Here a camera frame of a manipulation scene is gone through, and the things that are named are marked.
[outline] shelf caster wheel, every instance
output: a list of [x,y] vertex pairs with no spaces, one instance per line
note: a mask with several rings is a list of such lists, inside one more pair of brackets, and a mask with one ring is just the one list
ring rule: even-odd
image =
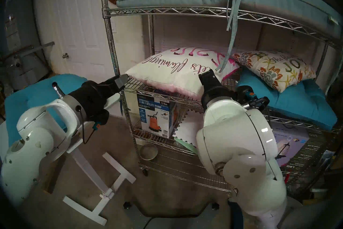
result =
[[132,206],[131,203],[127,201],[125,201],[125,203],[123,204],[124,209],[129,209],[131,208],[131,206]]
[[212,203],[212,210],[219,210],[219,204],[218,203]]

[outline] wire shelving unit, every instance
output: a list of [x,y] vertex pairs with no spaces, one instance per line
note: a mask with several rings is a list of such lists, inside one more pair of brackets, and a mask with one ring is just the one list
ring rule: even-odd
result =
[[[231,9],[218,8],[218,7],[199,7],[199,6],[153,6],[153,7],[136,7],[136,8],[116,8],[110,9],[108,7],[108,1],[102,0],[102,16],[105,21],[105,28],[107,33],[108,44],[110,48],[112,63],[114,72],[116,75],[120,74],[119,64],[116,56],[116,49],[113,40],[112,28],[110,23],[110,18],[113,16],[125,16],[125,15],[147,15],[148,16],[148,30],[149,30],[149,42],[150,42],[150,54],[154,55],[154,23],[153,15],[192,15],[192,16],[207,16],[207,17],[218,17],[226,18],[227,13],[230,15]],[[316,71],[318,76],[325,56],[328,46],[335,48],[336,50],[342,50],[343,43],[339,39],[332,38],[327,34],[314,30],[310,26],[301,25],[297,22],[289,21],[280,17],[275,17],[267,14],[261,14],[257,12],[239,10],[238,19],[249,20],[253,22],[259,22],[264,24],[270,24],[277,27],[282,27],[288,30],[303,33],[304,35],[311,36],[312,38],[318,39],[325,42],[323,53]],[[235,90],[236,82],[239,80],[238,74],[233,74],[229,79],[226,79],[222,84],[228,87],[230,90]],[[125,85],[125,92],[142,94],[147,96],[152,96],[155,98],[161,98],[169,101],[174,101],[182,104],[182,110],[178,119],[178,125],[182,122],[182,119],[187,111],[187,109],[202,110],[201,102],[198,99],[193,99],[182,94],[176,94],[173,96],[168,95],[168,93],[156,93],[153,92],[154,88],[150,87],[134,78],[130,77],[127,84]],[[156,136],[149,132],[142,130],[140,121],[133,125],[131,122],[129,110],[127,107],[127,102],[125,94],[121,94],[123,111],[130,128],[130,133],[134,142],[135,151],[138,157],[138,164],[141,169],[150,169],[160,173],[164,173],[175,178],[193,182],[195,184],[203,185],[206,187],[215,188],[222,191],[230,191],[229,185],[224,181],[221,176],[213,176],[207,173],[203,165],[201,164],[198,156],[193,152],[187,150],[180,145],[177,145],[172,138],[163,138]],[[282,124],[290,124],[294,126],[310,128],[318,131],[325,131],[316,125],[309,122],[294,120],[289,117],[283,116],[277,112],[270,111],[269,116],[267,113],[264,114],[266,119],[273,122],[278,122]],[[335,126],[331,131],[325,131],[330,133],[332,138],[328,141],[333,142],[336,136],[341,132],[342,126]],[[154,143],[158,146],[159,153],[156,159],[153,161],[143,161],[141,160],[138,152],[138,146],[136,138],[146,140],[148,142]],[[289,170],[284,173],[301,175],[306,170],[306,167],[301,171]]]

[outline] flamingo pillow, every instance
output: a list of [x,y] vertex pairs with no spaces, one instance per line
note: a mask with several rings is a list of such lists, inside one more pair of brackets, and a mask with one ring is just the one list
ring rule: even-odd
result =
[[239,68],[234,60],[229,59],[225,69],[217,72],[215,69],[224,57],[223,54],[203,48],[175,48],[150,56],[126,73],[158,89],[179,92],[200,100],[204,88],[199,74],[212,69],[218,80],[222,81]]

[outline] concrete floor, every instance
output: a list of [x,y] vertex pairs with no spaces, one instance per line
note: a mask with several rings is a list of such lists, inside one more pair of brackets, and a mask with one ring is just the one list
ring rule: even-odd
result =
[[[86,145],[79,149],[95,171],[111,186],[118,172],[102,157],[108,152],[136,178],[134,184],[124,181],[117,194],[102,211],[105,228],[132,228],[123,203],[135,203],[146,216],[172,217],[196,215],[207,203],[217,202],[220,209],[211,228],[229,228],[230,210],[227,193],[182,181],[155,171],[143,176],[126,121],[110,117],[108,123],[95,132]],[[82,206],[93,210],[100,201],[100,190],[68,155],[58,177],[53,194],[37,185],[24,201],[19,213],[33,228],[104,228],[73,210],[62,200],[68,196]]]

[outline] cushion tie strap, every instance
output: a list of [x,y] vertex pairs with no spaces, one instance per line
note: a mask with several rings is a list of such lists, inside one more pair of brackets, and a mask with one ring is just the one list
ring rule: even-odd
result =
[[216,71],[218,71],[220,69],[220,71],[219,71],[220,73],[224,70],[224,68],[227,64],[227,61],[228,61],[229,56],[231,54],[233,44],[235,42],[235,37],[236,37],[236,32],[237,32],[237,16],[238,16],[239,4],[241,3],[241,0],[232,0],[230,17],[228,17],[229,1],[230,0],[227,0],[227,5],[226,5],[226,19],[227,19],[226,31],[230,30],[231,23],[232,23],[232,31],[231,31],[231,39],[230,39],[230,44],[229,44],[227,54],[226,54],[224,60],[221,62],[221,64],[216,68]]

